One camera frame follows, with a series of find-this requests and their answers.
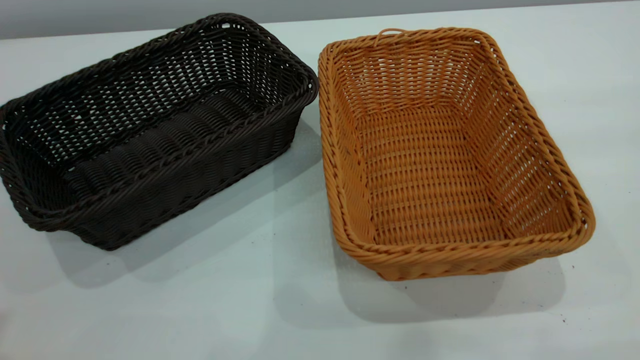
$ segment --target white table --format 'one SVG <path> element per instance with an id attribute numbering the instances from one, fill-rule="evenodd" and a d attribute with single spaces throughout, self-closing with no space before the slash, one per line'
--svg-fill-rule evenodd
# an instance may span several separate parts
<path id="1" fill-rule="evenodd" d="M 315 69 L 383 28 L 491 34 L 593 203 L 579 250 L 382 281 L 333 242 L 316 101 L 282 157 L 114 252 L 31 230 L 0 190 L 0 359 L 637 359 L 638 19 L 624 2 L 265 25 Z M 0 102 L 165 32 L 0 41 Z"/>

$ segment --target woven basket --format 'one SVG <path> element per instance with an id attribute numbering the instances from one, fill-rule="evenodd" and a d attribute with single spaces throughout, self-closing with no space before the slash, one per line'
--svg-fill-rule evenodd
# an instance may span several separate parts
<path id="1" fill-rule="evenodd" d="M 246 17 L 217 14 L 0 108 L 0 174 L 40 231 L 113 250 L 283 153 L 313 71 Z"/>
<path id="2" fill-rule="evenodd" d="M 383 32 L 332 43 L 319 60 L 342 249 L 405 280 L 512 270 L 587 242 L 591 205 L 495 41 Z"/>

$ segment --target plastic rattan basket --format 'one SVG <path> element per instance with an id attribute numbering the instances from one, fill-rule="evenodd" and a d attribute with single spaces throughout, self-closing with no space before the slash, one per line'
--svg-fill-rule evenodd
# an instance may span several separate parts
<path id="1" fill-rule="evenodd" d="M 283 153 L 314 72 L 240 15 L 211 15 L 0 108 L 0 174 L 40 231 L 113 250 Z"/>
<path id="2" fill-rule="evenodd" d="M 587 242 L 591 205 L 495 41 L 385 31 L 332 43 L 319 60 L 342 249 L 405 280 L 512 270 Z"/>

